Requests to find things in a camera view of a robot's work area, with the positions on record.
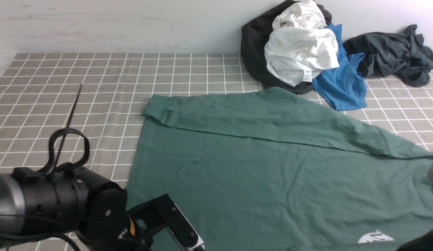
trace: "green t-shirt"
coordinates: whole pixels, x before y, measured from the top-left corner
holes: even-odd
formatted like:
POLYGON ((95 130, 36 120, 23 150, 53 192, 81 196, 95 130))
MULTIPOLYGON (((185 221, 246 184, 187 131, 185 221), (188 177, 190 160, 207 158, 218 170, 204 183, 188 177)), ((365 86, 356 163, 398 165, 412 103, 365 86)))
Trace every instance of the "green t-shirt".
POLYGON ((206 250, 395 250, 433 228, 433 152, 280 88, 154 95, 143 116, 128 206, 169 194, 206 250))

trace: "blue t-shirt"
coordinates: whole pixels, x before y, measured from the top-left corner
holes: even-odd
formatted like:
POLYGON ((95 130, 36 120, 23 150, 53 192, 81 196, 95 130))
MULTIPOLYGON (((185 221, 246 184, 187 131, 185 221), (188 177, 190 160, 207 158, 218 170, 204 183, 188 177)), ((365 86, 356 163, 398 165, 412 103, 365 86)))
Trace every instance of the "blue t-shirt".
POLYGON ((367 106, 365 94, 367 86, 365 79, 358 73, 357 67, 365 54, 347 55, 342 46, 342 24, 330 24, 328 29, 336 35, 339 45, 337 60, 339 67, 324 70, 312 80, 318 93, 337 111, 356 110, 367 106))

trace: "white grid pattern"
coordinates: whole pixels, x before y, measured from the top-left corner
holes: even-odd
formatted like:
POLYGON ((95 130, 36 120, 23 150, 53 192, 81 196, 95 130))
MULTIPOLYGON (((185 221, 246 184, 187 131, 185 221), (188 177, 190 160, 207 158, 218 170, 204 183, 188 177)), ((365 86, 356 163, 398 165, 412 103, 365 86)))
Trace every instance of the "white grid pattern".
MULTIPOLYGON (((433 151, 433 71, 431 76, 430 84, 420 89, 394 77, 367 79, 369 106, 344 114, 433 151)), ((72 125, 91 142, 88 167, 123 187, 143 126, 139 114, 153 93, 193 96, 262 90, 237 54, 18 54, 0 78, 0 173, 17 166, 42 167, 47 140, 66 123, 80 83, 84 88, 72 125), (55 67, 44 67, 51 64, 55 67), (206 74, 200 71, 203 67, 206 74), (35 77, 45 81, 35 82, 35 77)), ((301 96, 328 105, 316 92, 301 96)), ((60 163, 75 161, 83 153, 79 143, 79 138, 67 137, 60 163)), ((56 239, 18 248, 70 250, 56 239)))

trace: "clothing tag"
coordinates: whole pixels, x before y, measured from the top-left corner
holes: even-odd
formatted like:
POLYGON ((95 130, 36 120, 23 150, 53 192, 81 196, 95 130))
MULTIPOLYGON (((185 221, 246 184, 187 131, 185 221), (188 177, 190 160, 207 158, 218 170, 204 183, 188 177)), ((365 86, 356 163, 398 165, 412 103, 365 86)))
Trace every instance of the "clothing tag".
POLYGON ((312 82, 312 73, 310 71, 303 71, 303 81, 304 82, 312 82))

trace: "white wall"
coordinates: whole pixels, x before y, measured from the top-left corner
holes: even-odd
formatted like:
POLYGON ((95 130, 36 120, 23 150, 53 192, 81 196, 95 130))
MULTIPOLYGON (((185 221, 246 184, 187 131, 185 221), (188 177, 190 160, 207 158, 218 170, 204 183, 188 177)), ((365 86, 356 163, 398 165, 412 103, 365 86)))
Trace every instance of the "white wall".
MULTIPOLYGON (((240 27, 281 0, 0 0, 0 53, 237 53, 240 27)), ((418 24, 433 48, 433 0, 317 0, 344 39, 418 24)))

